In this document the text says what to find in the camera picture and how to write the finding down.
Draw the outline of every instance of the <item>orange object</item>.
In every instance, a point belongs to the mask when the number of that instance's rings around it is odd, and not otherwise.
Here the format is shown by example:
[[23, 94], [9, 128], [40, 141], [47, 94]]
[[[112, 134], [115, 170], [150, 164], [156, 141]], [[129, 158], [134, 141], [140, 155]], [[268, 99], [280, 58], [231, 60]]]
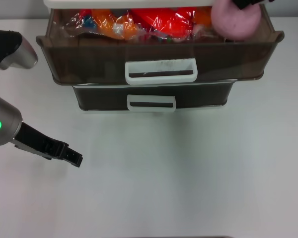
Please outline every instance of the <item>orange object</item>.
[[118, 40], [130, 40], [139, 33], [137, 25], [129, 14], [116, 17], [109, 9], [92, 9], [92, 16], [99, 32], [105, 36]]
[[192, 21], [195, 24], [202, 24], [206, 27], [210, 27], [212, 24], [211, 11], [212, 11], [211, 6], [197, 7], [193, 15]]

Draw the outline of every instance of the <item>white drawer handle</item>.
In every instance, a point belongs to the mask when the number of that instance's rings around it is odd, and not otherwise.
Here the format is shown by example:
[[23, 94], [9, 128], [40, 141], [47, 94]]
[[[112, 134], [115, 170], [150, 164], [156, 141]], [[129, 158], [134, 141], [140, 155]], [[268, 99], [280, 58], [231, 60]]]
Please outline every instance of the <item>white drawer handle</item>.
[[198, 77], [195, 59], [171, 59], [125, 63], [125, 78], [130, 85], [189, 83]]
[[176, 102], [174, 96], [128, 95], [127, 107], [131, 112], [172, 113]]

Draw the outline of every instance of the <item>brown translucent drawer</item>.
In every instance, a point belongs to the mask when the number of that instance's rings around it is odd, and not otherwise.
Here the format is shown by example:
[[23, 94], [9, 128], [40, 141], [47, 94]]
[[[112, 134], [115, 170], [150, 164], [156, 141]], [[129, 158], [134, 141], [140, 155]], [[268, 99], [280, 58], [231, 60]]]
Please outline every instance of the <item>brown translucent drawer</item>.
[[259, 79], [277, 44], [284, 38], [275, 31], [264, 5], [256, 34], [245, 42], [129, 43], [80, 35], [66, 38], [62, 26], [78, 9], [52, 9], [47, 33], [38, 36], [55, 82], [62, 85], [128, 85], [125, 63], [149, 60], [196, 60], [193, 83], [228, 79]]

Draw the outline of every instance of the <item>plastic drawer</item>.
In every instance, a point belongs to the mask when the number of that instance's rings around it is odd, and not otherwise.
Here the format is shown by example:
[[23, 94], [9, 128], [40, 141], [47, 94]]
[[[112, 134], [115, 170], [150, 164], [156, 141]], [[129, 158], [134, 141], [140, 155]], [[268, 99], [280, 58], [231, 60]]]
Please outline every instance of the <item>plastic drawer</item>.
[[[176, 85], [176, 86], [151, 86], [151, 87], [92, 87], [73, 86], [79, 107], [84, 111], [127, 111], [128, 95], [141, 96], [168, 96], [174, 97], [176, 108], [199, 108], [210, 106], [222, 106], [227, 102], [229, 92], [234, 82]], [[135, 107], [165, 107], [166, 102], [140, 103]]]
[[264, 5], [261, 25], [245, 42], [128, 43], [104, 37], [65, 38], [60, 29], [78, 9], [52, 9], [47, 33], [38, 36], [56, 83], [128, 85], [125, 63], [195, 59], [194, 83], [259, 79], [284, 33], [275, 31]]

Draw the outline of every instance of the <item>pink object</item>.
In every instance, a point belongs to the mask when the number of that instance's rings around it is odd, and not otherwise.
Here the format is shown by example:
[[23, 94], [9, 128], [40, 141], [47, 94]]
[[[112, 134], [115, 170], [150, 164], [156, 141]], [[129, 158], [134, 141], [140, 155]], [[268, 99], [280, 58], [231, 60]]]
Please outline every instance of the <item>pink object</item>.
[[221, 36], [234, 41], [252, 37], [261, 21], [260, 5], [240, 10], [232, 0], [216, 0], [212, 8], [212, 25]]

